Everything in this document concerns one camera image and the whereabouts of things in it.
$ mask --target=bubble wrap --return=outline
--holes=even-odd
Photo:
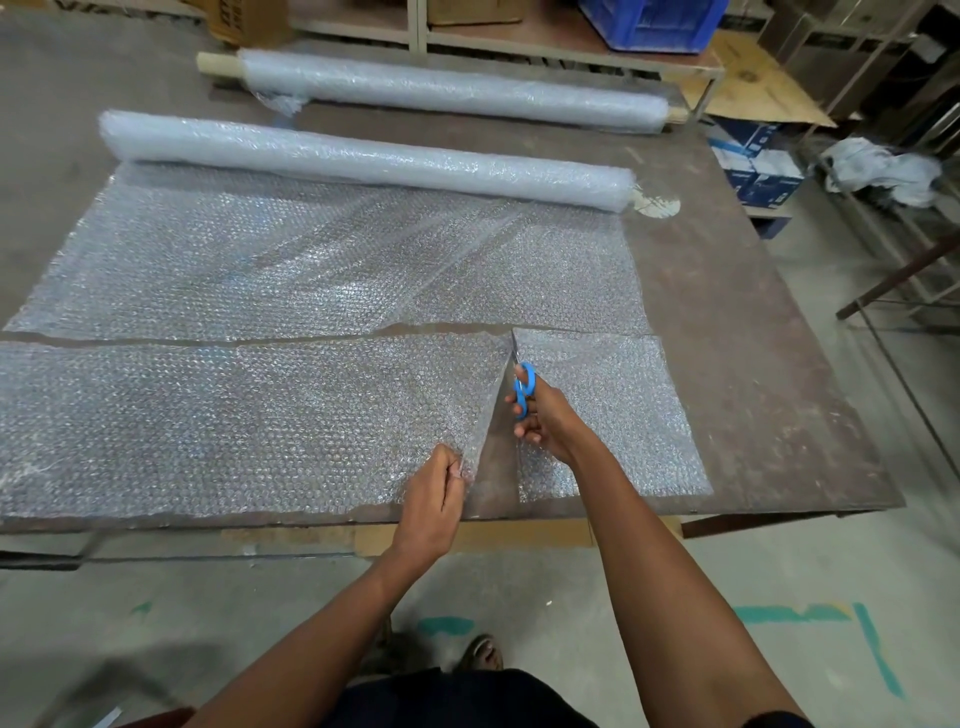
[[[242,50],[247,86],[346,104],[506,116],[659,133],[666,99],[390,63]]]
[[[7,329],[226,341],[398,322],[649,330],[616,215],[130,162]]]
[[[438,441],[475,467],[510,337],[0,343],[0,518],[346,513]]]
[[[302,179],[467,192],[619,212],[629,169],[345,139],[226,121],[106,111],[100,135],[118,159],[176,161]]]
[[[516,358],[563,390],[642,496],[711,493],[660,340],[515,328]],[[521,443],[520,497],[579,495],[570,468]]]

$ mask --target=blue scissors handle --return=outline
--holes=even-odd
[[[524,384],[519,378],[514,381],[516,403],[520,405],[520,414],[517,416],[518,420],[522,420],[527,416],[527,398],[531,397],[537,388],[537,372],[534,370],[534,365],[529,361],[521,361],[520,366],[527,372],[527,383]]]

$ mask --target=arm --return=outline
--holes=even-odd
[[[356,581],[240,673],[186,728],[314,728],[384,619],[450,550],[464,505],[453,451],[437,445],[410,479],[394,541]]]
[[[516,375],[526,380],[520,367]],[[563,393],[538,376],[527,404],[515,434],[577,478],[650,725],[738,728],[767,712],[801,715],[733,609]]]

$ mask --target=blue plastic crate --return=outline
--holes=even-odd
[[[710,42],[728,0],[580,0],[615,51],[700,53]]]

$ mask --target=hand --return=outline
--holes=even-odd
[[[397,555],[426,571],[450,551],[464,512],[465,489],[460,458],[438,443],[407,482],[403,514],[391,546]]]
[[[523,367],[514,366],[514,372],[517,379],[527,383],[527,372]],[[506,400],[515,403],[514,414],[519,416],[523,410],[516,404],[516,392],[511,393]],[[534,394],[527,398],[527,416],[516,423],[514,435],[532,445],[547,448],[558,460],[572,465],[571,447],[578,438],[589,432],[589,427],[584,425],[584,421],[573,411],[564,393],[551,387],[542,376],[537,375]]]

